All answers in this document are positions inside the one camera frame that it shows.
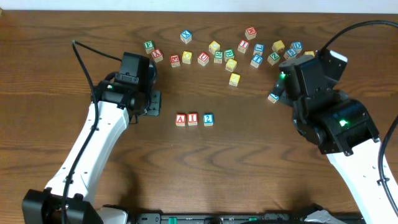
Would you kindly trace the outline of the red A block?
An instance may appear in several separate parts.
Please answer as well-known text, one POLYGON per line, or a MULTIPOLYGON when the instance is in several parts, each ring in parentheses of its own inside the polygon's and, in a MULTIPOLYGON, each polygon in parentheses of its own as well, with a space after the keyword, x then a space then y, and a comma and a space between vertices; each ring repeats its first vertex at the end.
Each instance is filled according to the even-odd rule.
POLYGON ((185 114, 176 114, 175 124, 177 126, 185 126, 185 124, 186 124, 186 115, 185 114))

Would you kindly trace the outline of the blue 2 block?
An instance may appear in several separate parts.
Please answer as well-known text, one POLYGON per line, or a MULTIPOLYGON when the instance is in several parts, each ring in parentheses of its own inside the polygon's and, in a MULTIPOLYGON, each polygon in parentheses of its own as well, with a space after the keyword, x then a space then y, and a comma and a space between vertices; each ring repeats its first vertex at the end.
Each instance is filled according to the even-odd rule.
POLYGON ((203 115, 203 124, 204 126, 212 126, 214 125, 214 116, 212 113, 203 115))

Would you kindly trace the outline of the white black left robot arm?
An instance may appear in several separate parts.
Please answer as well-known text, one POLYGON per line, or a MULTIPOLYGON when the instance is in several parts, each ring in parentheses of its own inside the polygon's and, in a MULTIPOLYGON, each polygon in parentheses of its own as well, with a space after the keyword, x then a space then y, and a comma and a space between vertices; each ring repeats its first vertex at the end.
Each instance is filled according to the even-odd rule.
POLYGON ((26 193, 25 223, 133 223, 126 209, 95 210, 93 204, 109 155, 131 120, 159 115, 161 93, 153 85, 103 80, 94 87, 85 124, 65 162, 42 191, 26 193))

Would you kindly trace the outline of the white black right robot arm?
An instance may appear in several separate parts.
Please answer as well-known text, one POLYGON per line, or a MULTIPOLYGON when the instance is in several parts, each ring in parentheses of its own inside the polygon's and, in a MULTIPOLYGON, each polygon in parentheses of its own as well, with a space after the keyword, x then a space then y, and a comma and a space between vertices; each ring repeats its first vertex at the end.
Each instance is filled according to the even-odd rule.
POLYGON ((360 101, 333 88, 347 63, 336 52, 284 61, 269 100, 292 107, 296 130, 327 156, 366 223, 397 223, 390 203, 397 197, 397 182, 379 156, 379 131, 360 101))

